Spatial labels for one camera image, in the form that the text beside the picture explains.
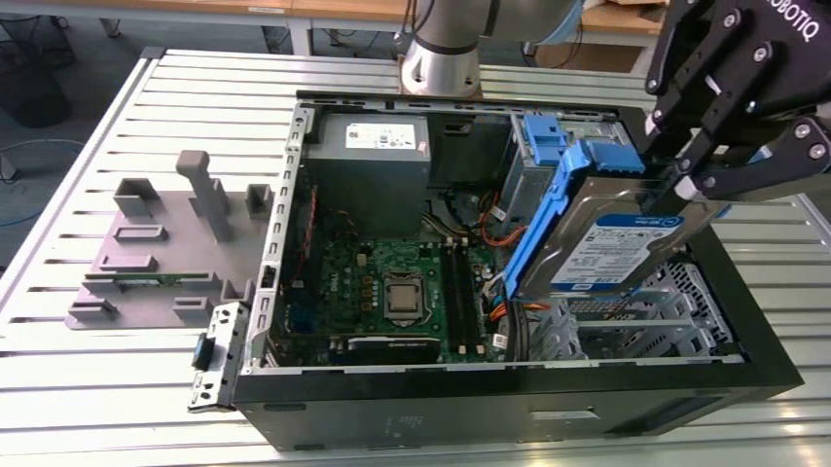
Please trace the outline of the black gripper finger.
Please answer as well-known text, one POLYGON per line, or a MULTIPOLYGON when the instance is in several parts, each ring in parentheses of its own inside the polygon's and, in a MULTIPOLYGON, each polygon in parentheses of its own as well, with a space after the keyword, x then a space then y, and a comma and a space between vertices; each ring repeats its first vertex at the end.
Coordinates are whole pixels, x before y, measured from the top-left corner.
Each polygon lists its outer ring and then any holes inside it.
POLYGON ((694 199, 762 201, 824 188, 830 183, 830 121, 797 119, 770 153, 742 166, 706 164, 673 175, 653 200, 653 213, 677 215, 694 199))
POLYGON ((778 67, 778 21, 766 1, 670 3, 645 83, 657 98, 648 161, 674 160, 696 134, 728 146, 730 158, 777 138, 780 122, 762 110, 778 67))

